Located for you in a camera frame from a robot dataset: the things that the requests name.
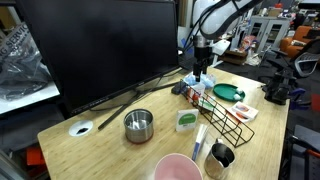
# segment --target red object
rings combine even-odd
[[[44,157],[40,147],[27,148],[27,165],[43,165],[45,164]]]
[[[282,8],[283,5],[282,5],[282,3],[278,3],[278,4],[275,4],[274,7],[275,7],[275,8]]]
[[[320,95],[312,94],[311,95],[311,107],[314,111],[320,111]]]

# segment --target office chair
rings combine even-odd
[[[290,109],[299,109],[299,105],[310,105],[309,102],[300,102],[298,99],[305,91],[296,90],[298,85],[296,79],[306,78],[310,76],[320,59],[320,39],[310,41],[303,49],[287,62],[285,60],[286,53],[278,50],[271,50],[277,54],[274,59],[267,59],[272,66],[277,68],[277,72],[267,85],[263,87],[266,92],[265,99],[276,104],[285,105],[286,99],[291,99]]]

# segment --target wooden table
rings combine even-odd
[[[236,160],[229,171],[228,179],[277,179],[286,128],[288,103],[279,106],[264,99],[261,83],[208,68],[215,75],[217,83],[229,83],[246,93],[244,103],[259,110],[255,120],[247,125],[255,131],[248,143],[234,148]],[[168,83],[181,79],[177,74],[167,78]],[[39,142],[48,166],[51,179],[153,179],[157,162],[170,153],[181,153],[191,157],[196,133],[193,130],[176,132],[175,122],[178,110],[192,109],[182,95],[170,93],[171,88],[153,92],[131,105],[105,129],[97,127],[110,112],[86,111],[38,134]],[[225,107],[233,103],[221,99]],[[154,135],[150,141],[136,145],[128,142],[123,125],[124,116],[136,108],[145,108],[154,116]],[[94,128],[84,136],[71,137],[68,130],[79,120],[90,119]],[[203,116],[198,122],[210,125]],[[196,160],[204,179],[210,179],[204,170],[204,159],[215,139],[220,134],[213,126]]]

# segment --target chair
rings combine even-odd
[[[291,45],[292,41],[298,40],[304,43],[308,43],[311,39],[307,39],[305,38],[305,36],[307,36],[311,28],[311,26],[299,26],[293,37],[285,37],[281,39],[280,50],[287,53],[289,58],[293,58],[303,47]]]
[[[265,99],[276,104],[284,105],[287,99],[291,99],[291,104],[295,107],[290,107],[291,109],[299,109],[296,105],[306,105],[298,100],[298,96],[303,95],[304,91],[299,91],[298,93],[291,93],[298,88],[296,79],[306,78],[310,76],[317,66],[317,62],[320,59],[320,39],[311,40],[306,46],[303,47],[301,51],[289,62],[285,60],[286,53],[282,51],[272,50],[280,57],[266,59],[272,66],[277,68],[277,72],[274,74],[271,81],[263,87],[266,92]]]

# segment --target shelf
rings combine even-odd
[[[33,94],[29,94],[21,99],[6,101],[0,99],[0,114],[51,98],[58,96],[60,93],[54,82],[50,82],[47,87]]]

